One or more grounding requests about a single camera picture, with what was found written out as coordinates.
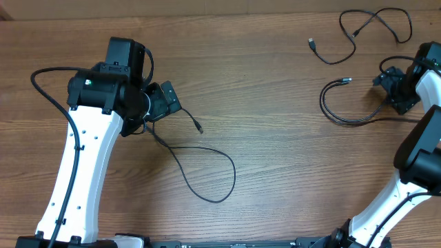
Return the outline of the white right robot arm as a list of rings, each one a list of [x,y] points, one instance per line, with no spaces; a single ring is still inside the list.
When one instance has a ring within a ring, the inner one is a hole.
[[[391,180],[360,214],[314,247],[390,247],[387,234],[417,205],[440,195],[440,44],[422,43],[403,72],[381,69],[373,80],[400,115],[421,103],[424,116],[399,146]]]

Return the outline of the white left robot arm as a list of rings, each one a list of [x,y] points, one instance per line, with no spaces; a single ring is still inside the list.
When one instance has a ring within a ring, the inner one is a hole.
[[[112,37],[104,62],[75,70],[69,108],[62,111],[68,133],[54,190],[34,235],[18,237],[18,248],[148,247],[148,238],[134,234],[100,239],[98,213],[117,137],[181,110],[169,81],[158,84],[143,76],[151,55],[132,39]]]

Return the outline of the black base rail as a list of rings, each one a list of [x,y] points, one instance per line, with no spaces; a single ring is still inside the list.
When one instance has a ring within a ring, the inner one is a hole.
[[[225,242],[181,242],[151,241],[149,237],[135,234],[116,234],[111,238],[99,241],[112,242],[110,247],[144,247],[144,248],[356,248],[364,247],[353,238],[346,236],[343,229],[335,230],[330,236],[299,237],[294,240],[258,240],[258,241],[225,241]]]

